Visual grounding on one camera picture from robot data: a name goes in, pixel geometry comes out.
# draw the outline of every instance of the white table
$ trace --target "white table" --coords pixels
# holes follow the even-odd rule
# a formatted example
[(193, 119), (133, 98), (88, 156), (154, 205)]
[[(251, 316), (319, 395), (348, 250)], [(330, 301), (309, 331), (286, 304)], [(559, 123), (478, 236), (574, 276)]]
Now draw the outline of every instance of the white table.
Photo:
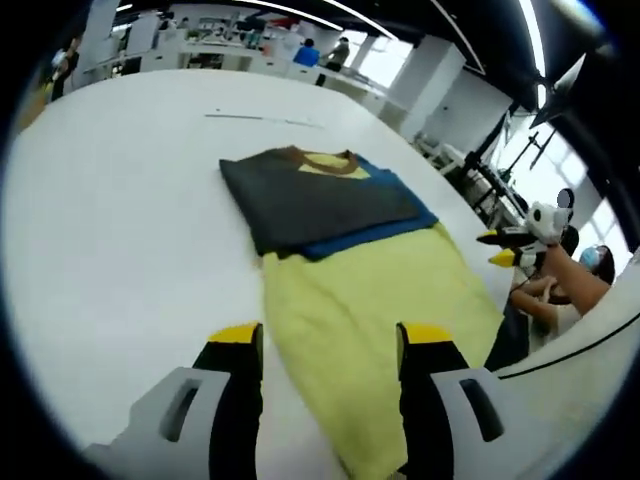
[[(402, 138), (344, 95), (226, 71), (100, 82), (51, 104), (17, 139), (2, 212), (14, 333), (78, 446), (110, 442), (130, 405), (190, 366), (210, 333), (264, 320), (259, 263), (218, 159), (291, 144), (348, 148), (393, 169), (502, 308), (511, 271), (487, 262), (497, 248), (475, 241), (480, 220)], [(264, 368), (261, 478), (340, 478), (268, 337)]]

